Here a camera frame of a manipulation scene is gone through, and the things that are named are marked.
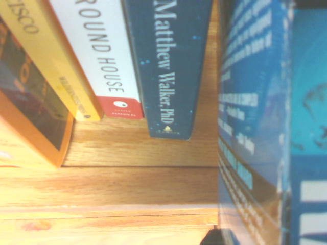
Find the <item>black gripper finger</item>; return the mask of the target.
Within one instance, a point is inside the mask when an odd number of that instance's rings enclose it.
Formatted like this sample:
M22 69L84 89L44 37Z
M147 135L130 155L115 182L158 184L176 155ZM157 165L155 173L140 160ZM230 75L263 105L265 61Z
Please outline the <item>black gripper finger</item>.
M221 229L209 230L200 245L225 245Z

